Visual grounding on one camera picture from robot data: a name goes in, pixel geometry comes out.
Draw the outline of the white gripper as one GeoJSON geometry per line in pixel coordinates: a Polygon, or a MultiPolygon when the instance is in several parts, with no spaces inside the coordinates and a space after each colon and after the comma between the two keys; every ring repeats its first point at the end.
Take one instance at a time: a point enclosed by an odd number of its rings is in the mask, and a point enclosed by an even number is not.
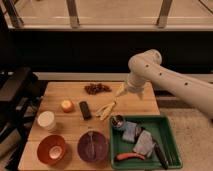
{"type": "Polygon", "coordinates": [[[146,80],[142,77],[139,77],[137,75],[128,75],[127,79],[125,80],[124,84],[121,84],[121,86],[116,91],[115,97],[122,96],[125,93],[125,90],[137,94],[140,100],[143,100],[143,86],[145,85],[146,80]]]}

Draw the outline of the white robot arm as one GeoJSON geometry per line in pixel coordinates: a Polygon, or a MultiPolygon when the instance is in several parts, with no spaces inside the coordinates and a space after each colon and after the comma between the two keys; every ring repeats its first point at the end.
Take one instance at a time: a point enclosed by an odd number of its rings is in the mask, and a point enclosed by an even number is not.
{"type": "Polygon", "coordinates": [[[130,73],[116,96],[131,92],[142,97],[143,85],[150,81],[213,120],[213,84],[166,69],[161,66],[161,62],[162,56],[155,49],[131,57],[128,61],[130,73]]]}

